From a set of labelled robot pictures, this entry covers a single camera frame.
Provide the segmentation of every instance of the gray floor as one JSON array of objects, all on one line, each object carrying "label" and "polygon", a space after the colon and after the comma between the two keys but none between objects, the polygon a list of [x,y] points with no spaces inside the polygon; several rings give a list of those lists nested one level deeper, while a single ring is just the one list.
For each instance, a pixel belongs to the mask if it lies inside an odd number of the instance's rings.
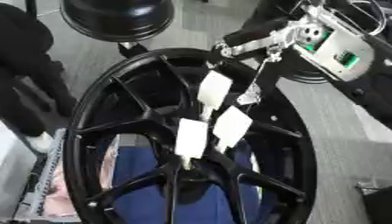
[{"label": "gray floor", "polygon": [[[223,34],[235,31],[255,8],[256,0],[174,0],[171,27],[146,43],[152,49],[176,46],[208,49]],[[92,40],[61,19],[56,0],[38,0],[40,18],[52,30],[51,55],[65,63],[66,81],[75,96],[122,57],[116,45]],[[354,185],[371,178],[392,179],[392,134],[355,108],[328,84],[310,86],[281,80],[280,88],[304,118],[318,157],[318,199],[309,223],[367,224]]]}]

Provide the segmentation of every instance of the black base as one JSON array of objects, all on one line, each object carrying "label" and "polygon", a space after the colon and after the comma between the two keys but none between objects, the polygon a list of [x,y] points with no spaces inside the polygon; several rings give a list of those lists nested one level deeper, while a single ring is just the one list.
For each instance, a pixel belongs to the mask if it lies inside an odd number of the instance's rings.
[{"label": "black base", "polygon": [[139,54],[147,53],[149,50],[145,46],[140,44],[134,45],[130,49],[126,48],[123,45],[118,44],[118,51],[124,58],[130,59]]}]

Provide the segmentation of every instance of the white block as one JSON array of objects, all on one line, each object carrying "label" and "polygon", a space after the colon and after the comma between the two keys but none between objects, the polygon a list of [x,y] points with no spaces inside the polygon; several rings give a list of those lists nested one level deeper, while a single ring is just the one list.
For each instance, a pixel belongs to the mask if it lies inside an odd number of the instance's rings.
[{"label": "white block", "polygon": [[213,129],[213,133],[220,139],[220,150],[224,146],[233,148],[245,136],[252,119],[232,106],[221,115]]},{"label": "white block", "polygon": [[230,90],[233,81],[223,74],[210,71],[200,83],[198,100],[211,109],[219,109]]},{"label": "white block", "polygon": [[208,124],[189,119],[179,121],[175,152],[185,161],[201,158],[207,146]]}]

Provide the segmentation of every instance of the wheel spoke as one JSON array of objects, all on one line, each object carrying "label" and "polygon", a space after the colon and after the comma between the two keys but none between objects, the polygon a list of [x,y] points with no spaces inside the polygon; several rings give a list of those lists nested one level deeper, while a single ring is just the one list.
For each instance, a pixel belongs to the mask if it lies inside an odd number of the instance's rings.
[{"label": "wheel spoke", "polygon": [[240,177],[240,181],[246,184],[250,184],[253,186],[260,186],[267,190],[270,190],[275,193],[291,193],[300,198],[305,197],[305,193],[301,192],[300,190],[286,185],[285,183],[274,179],[272,177],[268,177],[261,173],[257,173],[246,169],[238,164],[236,164],[233,160],[226,157],[225,155],[219,153],[216,150],[209,151],[207,158],[219,165],[221,165],[226,173],[228,173],[232,177]]},{"label": "wheel spoke", "polygon": [[85,136],[89,134],[119,134],[119,133],[137,133],[144,127],[151,123],[148,120],[135,120],[123,122],[107,122],[93,127],[78,129],[79,135]]},{"label": "wheel spoke", "polygon": [[127,85],[120,80],[119,78],[113,77],[112,78],[113,82],[118,84],[119,87],[122,88],[127,93],[127,96],[132,100],[137,103],[137,105],[140,107],[140,109],[143,112],[151,111],[150,105],[138,94],[136,91],[131,89],[130,87],[127,87]]},{"label": "wheel spoke", "polygon": [[177,82],[180,86],[180,102],[178,110],[182,113],[187,113],[188,110],[196,103],[192,100],[191,97],[191,86],[186,81],[186,79],[184,79],[184,77],[179,73],[177,68],[173,66],[165,56],[161,56],[159,58],[163,64],[163,74],[167,74],[169,78],[171,78],[174,82]]},{"label": "wheel spoke", "polygon": [[230,180],[228,186],[224,188],[228,204],[230,205],[233,220],[237,224],[246,224],[247,219],[243,208],[240,185],[237,178]]},{"label": "wheel spoke", "polygon": [[165,168],[166,174],[166,187],[165,187],[165,197],[166,197],[166,223],[174,224],[174,218],[177,206],[177,197],[179,193],[178,180],[179,180],[179,169],[181,168],[181,163],[178,162],[172,167]]},{"label": "wheel spoke", "polygon": [[281,134],[287,137],[295,137],[295,138],[303,137],[301,133],[297,133],[291,130],[277,127],[270,123],[258,122],[258,121],[253,121],[252,126],[250,127],[250,131],[255,131],[255,132],[268,131],[268,132]]},{"label": "wheel spoke", "polygon": [[254,172],[246,168],[242,168],[241,173],[242,175],[240,181],[243,183],[251,184],[253,186],[260,186],[266,190],[270,190],[278,194],[294,194],[301,199],[304,199],[306,196],[304,192],[261,173]]},{"label": "wheel spoke", "polygon": [[88,198],[86,202],[88,205],[97,203],[101,207],[107,207],[124,194],[131,193],[137,189],[141,189],[147,186],[152,186],[163,177],[163,168],[157,168],[153,171],[149,171],[136,178],[133,178],[122,185],[115,186],[110,190],[96,194],[95,196]]}]

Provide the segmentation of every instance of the black pants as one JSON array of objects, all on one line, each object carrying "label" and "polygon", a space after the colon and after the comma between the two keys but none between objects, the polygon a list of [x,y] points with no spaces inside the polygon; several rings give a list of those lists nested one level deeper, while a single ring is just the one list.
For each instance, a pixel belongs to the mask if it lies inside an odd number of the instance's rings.
[{"label": "black pants", "polygon": [[52,44],[52,34],[36,18],[0,3],[0,117],[30,137],[41,135],[45,126],[21,103],[12,82],[15,75],[28,75],[56,103],[69,99],[60,72],[53,70],[46,54]]}]

